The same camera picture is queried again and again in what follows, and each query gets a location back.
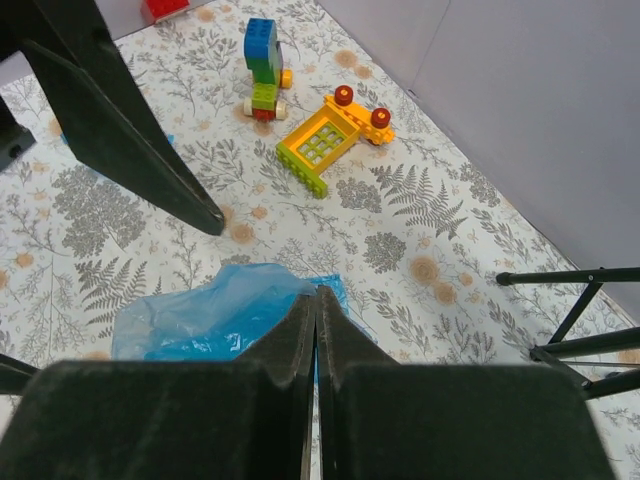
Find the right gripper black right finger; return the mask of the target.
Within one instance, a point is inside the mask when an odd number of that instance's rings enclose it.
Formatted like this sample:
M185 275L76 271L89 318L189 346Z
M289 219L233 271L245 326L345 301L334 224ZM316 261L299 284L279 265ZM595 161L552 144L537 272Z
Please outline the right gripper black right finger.
M610 479L585 400L547 367L401 364L317 293L326 479Z

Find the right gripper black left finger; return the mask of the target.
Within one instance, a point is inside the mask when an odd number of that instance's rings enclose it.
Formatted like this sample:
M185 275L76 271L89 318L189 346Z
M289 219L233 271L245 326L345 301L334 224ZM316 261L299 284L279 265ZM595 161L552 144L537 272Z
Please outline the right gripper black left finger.
M5 479L306 479L316 300L229 362L61 361L1 441Z

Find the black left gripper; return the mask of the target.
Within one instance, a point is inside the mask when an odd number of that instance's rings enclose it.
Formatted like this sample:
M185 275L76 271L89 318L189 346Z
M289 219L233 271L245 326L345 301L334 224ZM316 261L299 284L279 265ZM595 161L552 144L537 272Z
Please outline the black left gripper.
M20 71L26 57L41 86ZM186 224L222 233L220 208L169 143L96 4L3 1L2 170L35 145L50 106L78 161Z

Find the small blue trash bag piece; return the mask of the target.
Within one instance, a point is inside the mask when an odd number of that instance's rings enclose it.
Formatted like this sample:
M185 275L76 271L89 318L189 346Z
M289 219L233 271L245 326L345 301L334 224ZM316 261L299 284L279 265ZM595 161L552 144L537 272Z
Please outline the small blue trash bag piece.
M95 157L87 157L82 162L96 170L105 178L113 181L122 177L131 183L137 168L151 166L150 178L177 176L189 172L180 163L173 148L173 136L163 129L151 132L151 139L146 139L138 132L115 132L113 135L101 135L95 138L82 136L72 138L62 133L63 143L74 151L81 160L88 152Z

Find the blue trash bag roll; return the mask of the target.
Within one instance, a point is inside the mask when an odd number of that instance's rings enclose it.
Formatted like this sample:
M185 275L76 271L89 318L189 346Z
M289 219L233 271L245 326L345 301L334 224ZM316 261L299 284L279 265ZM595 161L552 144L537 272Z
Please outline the blue trash bag roll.
M141 297L116 315L111 357L121 361L231 361L257 350L299 296L329 288L348 312L340 275L298 277L274 263L229 264L209 283Z

